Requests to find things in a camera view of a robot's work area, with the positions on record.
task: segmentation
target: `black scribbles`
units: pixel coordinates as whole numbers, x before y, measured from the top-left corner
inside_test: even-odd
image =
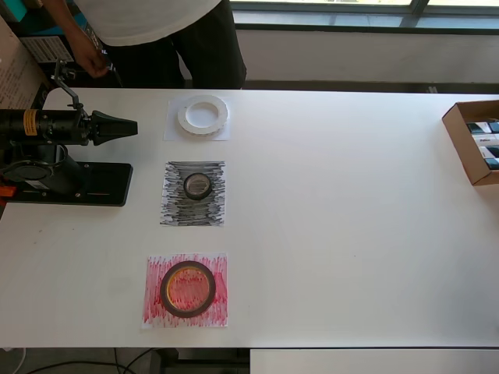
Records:
[[[184,181],[193,173],[207,175],[213,191],[208,197],[196,201],[184,192]],[[161,224],[168,226],[220,226],[225,219],[225,162],[167,162]]]

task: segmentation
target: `hand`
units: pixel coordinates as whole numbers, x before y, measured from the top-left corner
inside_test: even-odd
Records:
[[[106,60],[101,51],[97,50],[82,30],[67,34],[69,45],[75,55],[75,60],[93,78],[105,76],[108,72]]]

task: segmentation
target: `tape roll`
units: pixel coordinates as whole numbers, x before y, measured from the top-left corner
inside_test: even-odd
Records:
[[[215,292],[215,278],[210,269],[197,261],[182,261],[166,272],[160,297],[173,316],[192,318],[210,308]]]
[[[191,107],[197,104],[211,104],[215,108],[217,108],[218,111],[217,121],[215,121],[214,124],[207,127],[197,126],[196,124],[189,122],[189,120],[187,119],[187,112]],[[228,119],[228,109],[225,102],[219,97],[211,95],[201,95],[201,96],[191,97],[188,101],[186,101],[184,105],[180,108],[177,116],[179,118],[180,125],[188,133],[196,136],[209,136],[209,135],[214,135],[215,133],[219,132],[224,128]]]
[[[191,200],[202,200],[211,194],[211,180],[206,174],[194,173],[184,181],[184,192]]]

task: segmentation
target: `orange label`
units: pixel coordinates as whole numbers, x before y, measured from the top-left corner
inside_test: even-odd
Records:
[[[37,109],[27,109],[24,111],[24,132],[27,136],[36,136],[37,134]]]

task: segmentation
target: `wall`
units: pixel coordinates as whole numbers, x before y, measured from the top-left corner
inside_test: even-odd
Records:
[[[239,30],[250,80],[498,83],[499,36]]]

